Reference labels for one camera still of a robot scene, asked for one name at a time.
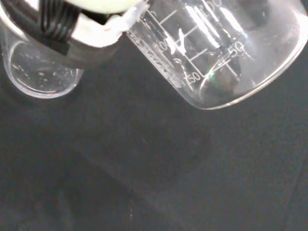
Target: dark gray background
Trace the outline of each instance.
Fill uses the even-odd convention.
[[[308,47],[216,111],[188,105],[127,40],[51,102],[1,65],[0,231],[308,230],[307,60]]]

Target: glass beaker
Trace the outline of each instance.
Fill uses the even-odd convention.
[[[71,92],[83,70],[70,68],[30,41],[10,21],[0,6],[1,48],[4,67],[11,82],[23,93],[41,99],[57,98]]]
[[[190,104],[217,109],[285,71],[307,25],[300,0],[155,0],[128,37]]]

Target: black surface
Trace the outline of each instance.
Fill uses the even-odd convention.
[[[52,102],[1,67],[0,230],[308,230],[307,60],[217,111],[129,42]]]

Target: black cable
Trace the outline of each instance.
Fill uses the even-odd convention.
[[[63,0],[40,0],[40,29],[44,37],[67,42],[76,26],[81,10]]]

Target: glass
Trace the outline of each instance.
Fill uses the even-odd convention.
[[[307,25],[300,0],[156,0],[128,37],[190,104],[217,109],[285,71]]]
[[[6,20],[0,11],[2,20]],[[11,82],[23,93],[41,99],[57,98],[71,92],[79,83],[83,70],[56,62],[55,58],[30,42],[10,20],[1,26],[4,67]]]

